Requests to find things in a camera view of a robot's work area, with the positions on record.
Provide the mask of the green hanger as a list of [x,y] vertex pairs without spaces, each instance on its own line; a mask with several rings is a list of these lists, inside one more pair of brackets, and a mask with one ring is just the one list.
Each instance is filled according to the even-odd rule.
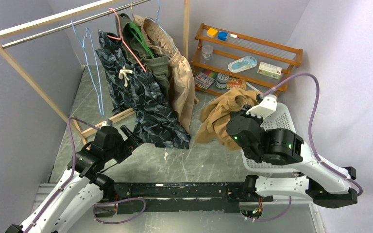
[[148,45],[147,45],[147,43],[146,43],[146,41],[145,41],[145,39],[142,35],[142,32],[141,32],[140,28],[134,22],[129,23],[129,28],[130,28],[130,31],[133,34],[134,38],[141,44],[143,49],[149,54],[149,56],[154,58],[154,55],[153,55],[152,51],[150,50],[150,48],[148,47]]

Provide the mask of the orange snack packet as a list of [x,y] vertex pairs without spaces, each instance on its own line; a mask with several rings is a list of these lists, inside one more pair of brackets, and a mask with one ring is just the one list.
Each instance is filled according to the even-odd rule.
[[232,88],[239,88],[242,90],[246,90],[246,81],[242,79],[237,79],[237,78],[229,78],[226,88],[228,90]]

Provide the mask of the white pen with red tip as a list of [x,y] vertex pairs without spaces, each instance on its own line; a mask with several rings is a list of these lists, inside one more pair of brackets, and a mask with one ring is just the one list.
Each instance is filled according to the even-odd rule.
[[246,83],[246,86],[254,91],[261,92],[259,89],[257,89],[255,86],[250,84],[249,82]]

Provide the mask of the marker pen set pack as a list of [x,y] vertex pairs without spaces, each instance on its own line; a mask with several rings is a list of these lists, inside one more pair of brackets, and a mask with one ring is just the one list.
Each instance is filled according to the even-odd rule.
[[195,86],[201,90],[207,90],[215,81],[217,76],[216,72],[208,69],[203,69],[195,78]]

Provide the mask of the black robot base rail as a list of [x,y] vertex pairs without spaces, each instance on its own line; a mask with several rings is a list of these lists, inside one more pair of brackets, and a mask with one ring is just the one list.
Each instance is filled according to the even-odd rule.
[[107,188],[101,202],[114,206],[117,214],[144,212],[224,211],[239,213],[248,202],[270,202],[245,182],[209,183],[114,183]]

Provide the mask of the clear plastic cup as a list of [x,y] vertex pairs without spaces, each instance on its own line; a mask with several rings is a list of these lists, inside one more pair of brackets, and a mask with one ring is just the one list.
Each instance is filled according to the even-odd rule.
[[214,48],[211,45],[204,45],[202,46],[201,52],[202,52],[202,57],[205,60],[210,60],[213,54]]

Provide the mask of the yellow block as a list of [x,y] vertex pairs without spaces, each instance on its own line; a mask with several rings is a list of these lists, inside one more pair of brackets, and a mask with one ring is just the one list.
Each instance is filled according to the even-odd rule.
[[218,31],[217,29],[215,29],[215,28],[209,28],[209,29],[207,30],[206,35],[207,35],[208,37],[210,37],[210,38],[216,38],[218,32],[219,32],[219,31]]

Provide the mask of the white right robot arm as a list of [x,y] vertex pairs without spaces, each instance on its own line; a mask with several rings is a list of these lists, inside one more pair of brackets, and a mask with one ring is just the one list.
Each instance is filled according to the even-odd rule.
[[351,187],[356,179],[352,166],[339,167],[320,155],[294,131],[285,128],[265,130],[263,118],[247,114],[248,108],[231,113],[226,132],[241,148],[245,158],[256,163],[292,168],[300,177],[266,178],[247,176],[243,187],[246,200],[258,197],[296,196],[325,208],[340,208],[358,202],[358,192]]

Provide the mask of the beige shorts with white stripe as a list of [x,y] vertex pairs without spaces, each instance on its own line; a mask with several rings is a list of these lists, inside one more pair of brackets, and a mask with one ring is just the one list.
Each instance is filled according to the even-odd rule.
[[133,15],[134,23],[140,27],[141,33],[149,48],[162,52],[169,62],[169,103],[175,111],[180,124],[188,132],[194,106],[195,90],[192,68],[178,48],[172,37],[150,17]]

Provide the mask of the tan brown shorts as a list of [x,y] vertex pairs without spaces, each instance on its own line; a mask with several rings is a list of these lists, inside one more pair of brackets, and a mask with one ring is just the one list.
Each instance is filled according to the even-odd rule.
[[213,139],[217,139],[222,146],[226,146],[229,150],[240,149],[239,145],[226,132],[226,125],[231,119],[230,114],[239,112],[245,104],[258,105],[256,100],[258,94],[261,92],[232,88],[210,102],[201,111],[200,122],[202,124],[195,136],[195,142],[207,144]]

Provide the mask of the dark leaf-print shorts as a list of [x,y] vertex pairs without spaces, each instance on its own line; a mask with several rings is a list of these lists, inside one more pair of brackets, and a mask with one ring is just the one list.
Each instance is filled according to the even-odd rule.
[[188,149],[190,135],[181,126],[154,75],[131,63],[123,43],[113,33],[98,31],[100,48],[96,54],[104,68],[113,104],[113,113],[133,109],[134,134],[158,148]]

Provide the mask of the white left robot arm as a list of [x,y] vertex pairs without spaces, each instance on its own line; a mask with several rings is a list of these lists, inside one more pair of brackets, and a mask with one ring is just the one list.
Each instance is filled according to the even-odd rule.
[[101,171],[110,160],[123,162],[143,144],[126,126],[103,125],[73,157],[59,182],[37,209],[8,233],[65,233],[91,207],[117,196],[112,178]]

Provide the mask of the olive green shorts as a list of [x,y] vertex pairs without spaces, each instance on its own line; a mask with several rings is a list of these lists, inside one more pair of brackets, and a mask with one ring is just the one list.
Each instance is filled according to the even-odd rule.
[[[144,65],[147,71],[150,71],[155,81],[160,86],[161,92],[164,96],[168,99],[169,98],[169,89],[170,89],[170,82],[169,82],[169,57],[164,54],[164,52],[158,46],[154,46],[151,41],[149,40],[146,32],[144,29],[141,28],[136,23],[136,19],[131,20],[128,15],[125,13],[119,14],[119,18],[121,21],[122,27],[122,34],[123,38],[125,39],[126,43],[130,46],[131,50],[134,54],[138,57],[141,63]],[[129,23],[134,22],[141,30],[142,35],[152,51],[154,58],[149,56],[149,54],[143,49],[141,44],[134,38],[133,34],[130,31]],[[134,59],[127,48],[122,43],[121,45],[123,49],[123,54],[126,56],[127,60],[130,64],[138,65],[136,59]]]

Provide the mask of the white green box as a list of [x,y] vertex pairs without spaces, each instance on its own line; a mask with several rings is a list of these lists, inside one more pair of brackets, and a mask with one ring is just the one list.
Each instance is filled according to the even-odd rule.
[[282,75],[282,68],[265,62],[260,62],[257,73],[270,78],[279,79]]

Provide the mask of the orange wooden shelf rack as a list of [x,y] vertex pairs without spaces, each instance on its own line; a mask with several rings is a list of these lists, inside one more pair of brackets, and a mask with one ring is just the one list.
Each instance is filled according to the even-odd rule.
[[241,88],[266,91],[288,78],[303,62],[303,50],[202,23],[191,60],[194,75],[228,76]]

